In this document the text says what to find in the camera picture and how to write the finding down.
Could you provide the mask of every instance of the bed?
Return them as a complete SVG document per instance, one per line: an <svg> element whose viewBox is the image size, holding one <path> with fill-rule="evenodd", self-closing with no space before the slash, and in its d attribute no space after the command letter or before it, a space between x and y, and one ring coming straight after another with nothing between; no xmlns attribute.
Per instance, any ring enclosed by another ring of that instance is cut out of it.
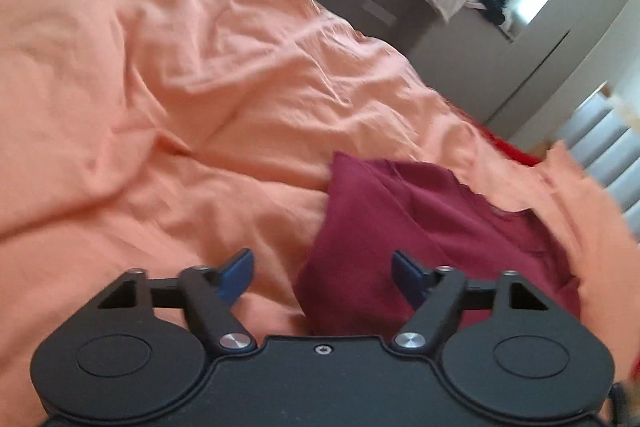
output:
<svg viewBox="0 0 640 427"><path fill-rule="evenodd" d="M533 208L628 376L640 256L610 196L561 143L534 168L509 160L401 54L313 0L1 0L0 20L0 425L44 419L35 347L131 267L173 277L251 247L234 312L258 339L306 333L292 280L335 151L434 162L500 208Z"/></svg>

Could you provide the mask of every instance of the peach bedsheet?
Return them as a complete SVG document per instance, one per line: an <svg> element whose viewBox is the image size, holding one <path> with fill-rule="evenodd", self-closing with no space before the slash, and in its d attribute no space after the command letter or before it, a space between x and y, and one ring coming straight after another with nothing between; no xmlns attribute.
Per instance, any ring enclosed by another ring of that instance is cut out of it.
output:
<svg viewBox="0 0 640 427"><path fill-rule="evenodd" d="M402 55L312 0L0 0L0 21L0 425L44 418L34 348L129 267L172 277L251 247L236 313L258 338L304 333L291 281L335 150L436 162L532 207L628 374L640 255L611 199L561 145L535 168L504 158Z"/></svg>

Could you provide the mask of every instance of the radiator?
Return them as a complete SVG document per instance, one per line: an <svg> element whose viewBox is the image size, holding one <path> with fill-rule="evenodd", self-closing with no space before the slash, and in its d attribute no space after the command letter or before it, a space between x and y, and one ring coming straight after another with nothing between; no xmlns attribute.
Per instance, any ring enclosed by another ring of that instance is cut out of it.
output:
<svg viewBox="0 0 640 427"><path fill-rule="evenodd" d="M584 102L557 133L587 174L618 202L640 241L640 134L597 92Z"/></svg>

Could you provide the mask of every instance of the silver screw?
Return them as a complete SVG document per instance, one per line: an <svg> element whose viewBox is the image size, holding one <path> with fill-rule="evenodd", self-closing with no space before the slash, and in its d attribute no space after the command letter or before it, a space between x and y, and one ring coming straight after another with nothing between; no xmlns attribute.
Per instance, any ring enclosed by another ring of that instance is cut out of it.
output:
<svg viewBox="0 0 640 427"><path fill-rule="evenodd" d="M418 349L427 343L420 333L415 333L414 331L400 333L396 336L395 341L398 346L404 347L404 349Z"/></svg>
<svg viewBox="0 0 640 427"><path fill-rule="evenodd" d="M331 346L316 346L316 353L318 355L328 355L329 353L331 353L334 349Z"/></svg>
<svg viewBox="0 0 640 427"><path fill-rule="evenodd" d="M220 339L220 346L225 349L244 349L251 344L251 337L244 333L227 333Z"/></svg>

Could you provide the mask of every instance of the maroon garment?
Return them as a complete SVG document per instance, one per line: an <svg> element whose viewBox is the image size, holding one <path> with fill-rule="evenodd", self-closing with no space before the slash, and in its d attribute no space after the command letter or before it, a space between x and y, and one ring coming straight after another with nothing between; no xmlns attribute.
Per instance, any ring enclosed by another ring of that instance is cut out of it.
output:
<svg viewBox="0 0 640 427"><path fill-rule="evenodd" d="M414 312L391 279L396 250L470 279L517 270L579 315L566 254L532 210L500 210L437 165L336 153L326 220L294 284L314 334L389 339L401 328ZM465 312L461 326L486 317Z"/></svg>

